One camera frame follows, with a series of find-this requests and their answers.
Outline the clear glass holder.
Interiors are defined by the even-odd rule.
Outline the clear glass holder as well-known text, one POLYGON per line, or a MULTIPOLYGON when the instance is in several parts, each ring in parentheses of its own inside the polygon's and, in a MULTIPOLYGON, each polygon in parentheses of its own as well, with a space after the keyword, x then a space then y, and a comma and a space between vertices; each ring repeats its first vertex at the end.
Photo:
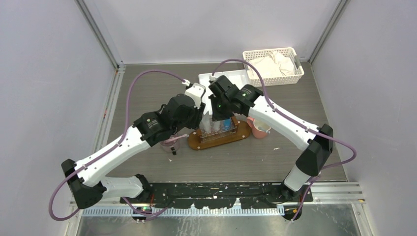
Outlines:
POLYGON ((210 133, 205 133, 204 131, 202 131, 202 143, 207 143, 210 141, 214 141, 229 135, 232 135, 233 133, 235 133, 237 130, 237 128, 234 128, 233 124, 230 130, 224 130, 223 129, 223 122, 221 120, 221 127, 220 130, 218 132, 215 132, 211 129, 210 133))

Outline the orange cap toothpaste tube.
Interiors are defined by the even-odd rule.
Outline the orange cap toothpaste tube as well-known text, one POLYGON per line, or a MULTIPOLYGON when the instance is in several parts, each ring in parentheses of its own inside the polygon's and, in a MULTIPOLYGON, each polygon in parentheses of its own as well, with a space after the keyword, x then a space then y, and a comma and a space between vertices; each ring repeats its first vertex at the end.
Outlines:
POLYGON ((209 112, 206 112, 203 114, 201 123, 200 123, 200 129, 201 131, 204 131, 205 133, 211 132, 211 123, 210 123, 210 114, 209 112))

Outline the pink mug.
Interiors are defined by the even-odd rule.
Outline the pink mug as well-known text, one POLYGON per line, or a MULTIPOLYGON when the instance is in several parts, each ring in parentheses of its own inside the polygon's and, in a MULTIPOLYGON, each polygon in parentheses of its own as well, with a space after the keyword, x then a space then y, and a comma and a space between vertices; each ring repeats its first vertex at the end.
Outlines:
POLYGON ((257 139, 263 139, 270 133, 271 127, 258 119, 247 117, 246 122, 252 129, 253 136, 257 139))

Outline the white plastic tray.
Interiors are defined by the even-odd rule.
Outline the white plastic tray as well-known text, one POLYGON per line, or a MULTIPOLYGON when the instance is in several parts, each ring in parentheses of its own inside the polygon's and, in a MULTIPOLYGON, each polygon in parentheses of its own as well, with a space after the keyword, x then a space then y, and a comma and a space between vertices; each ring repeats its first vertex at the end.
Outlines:
MULTIPOLYGON (((198 75, 199 83, 206 87, 206 93, 204 98, 208 98, 212 92, 209 89, 209 77, 211 73, 203 73, 198 75)), ((226 76, 232 84, 235 84, 239 89, 241 89, 244 85, 249 83, 249 78, 247 75, 246 70, 233 70, 233 71, 222 71, 216 72, 215 77, 219 77, 221 75, 226 76)))

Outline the brown wooden block back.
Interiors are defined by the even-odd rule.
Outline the brown wooden block back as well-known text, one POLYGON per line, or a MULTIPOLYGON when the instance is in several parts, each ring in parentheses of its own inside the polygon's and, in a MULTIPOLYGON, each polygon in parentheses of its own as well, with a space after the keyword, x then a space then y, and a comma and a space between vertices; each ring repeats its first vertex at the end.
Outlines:
POLYGON ((234 128, 238 128, 239 121, 237 120, 235 116, 231 117, 231 123, 233 124, 234 128))

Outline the blue toothpaste tube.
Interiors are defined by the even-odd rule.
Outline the blue toothpaste tube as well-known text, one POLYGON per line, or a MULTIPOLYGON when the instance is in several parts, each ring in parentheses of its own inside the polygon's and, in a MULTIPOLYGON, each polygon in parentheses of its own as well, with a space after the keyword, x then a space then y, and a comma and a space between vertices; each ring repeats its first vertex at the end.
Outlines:
POLYGON ((223 120, 222 122, 223 122, 223 129, 224 130, 230 130, 231 129, 231 127, 232 127, 232 120, 230 118, 229 119, 226 119, 226 120, 223 120))

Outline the oval wooden tray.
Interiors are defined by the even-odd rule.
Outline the oval wooden tray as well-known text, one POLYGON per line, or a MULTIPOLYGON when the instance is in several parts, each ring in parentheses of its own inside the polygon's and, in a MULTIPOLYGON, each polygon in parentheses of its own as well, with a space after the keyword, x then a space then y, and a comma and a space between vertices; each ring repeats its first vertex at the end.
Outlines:
POLYGON ((207 142, 207 143, 196 142, 195 133, 193 131, 189 134, 189 137, 187 138, 188 146, 193 150, 204 150, 207 148, 213 148, 216 146, 220 146, 220 145, 224 145, 224 144, 228 144, 228 143, 232 143, 232 142, 236 142, 236 141, 240 141, 240 140, 248 138, 251 135, 250 126, 248 125, 247 122, 243 120, 238 120, 238 121, 239 121, 239 125, 235 133, 233 133, 232 135, 214 140, 214 141, 207 142))

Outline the purple mug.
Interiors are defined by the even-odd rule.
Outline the purple mug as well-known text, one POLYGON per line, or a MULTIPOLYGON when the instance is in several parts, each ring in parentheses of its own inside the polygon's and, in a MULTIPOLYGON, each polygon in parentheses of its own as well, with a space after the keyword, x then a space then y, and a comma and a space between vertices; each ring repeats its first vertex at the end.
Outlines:
POLYGON ((161 145, 161 147, 168 153, 171 153, 172 155, 176 155, 178 149, 180 148, 180 141, 179 139, 174 141, 174 142, 170 142, 170 143, 164 143, 163 141, 159 143, 161 145))

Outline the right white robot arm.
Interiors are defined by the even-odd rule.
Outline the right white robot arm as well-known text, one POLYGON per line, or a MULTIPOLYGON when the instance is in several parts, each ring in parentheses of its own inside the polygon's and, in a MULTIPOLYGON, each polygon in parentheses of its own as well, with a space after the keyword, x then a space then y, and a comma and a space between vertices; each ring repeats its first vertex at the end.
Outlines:
POLYGON ((293 202, 300 196, 300 189, 311 177, 317 176, 333 151, 333 129, 324 124, 318 127, 305 122, 266 98, 264 93, 252 86, 238 88, 226 76, 210 77, 209 96, 213 118, 223 120, 234 114, 261 121, 302 150, 294 167, 278 187, 284 200, 293 202))

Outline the white toothpaste tube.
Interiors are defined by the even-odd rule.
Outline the white toothpaste tube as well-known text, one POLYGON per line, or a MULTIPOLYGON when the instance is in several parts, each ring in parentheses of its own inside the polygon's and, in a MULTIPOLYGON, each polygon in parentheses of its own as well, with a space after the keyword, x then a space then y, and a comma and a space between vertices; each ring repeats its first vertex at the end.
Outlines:
POLYGON ((212 122, 212 130, 218 132, 221 127, 221 121, 213 121, 212 122))

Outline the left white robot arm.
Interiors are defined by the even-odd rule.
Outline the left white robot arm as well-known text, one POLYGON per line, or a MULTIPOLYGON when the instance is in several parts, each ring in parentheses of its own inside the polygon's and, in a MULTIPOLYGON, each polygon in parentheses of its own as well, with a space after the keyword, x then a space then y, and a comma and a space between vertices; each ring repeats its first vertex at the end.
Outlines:
POLYGON ((61 167, 79 209, 89 208, 102 199, 127 197, 140 204, 152 195, 144 175, 108 177, 107 174, 133 155, 168 140, 183 128, 196 129, 203 116, 202 95, 191 92, 172 97, 158 111, 142 114, 124 135, 98 152, 77 162, 67 159, 61 167))

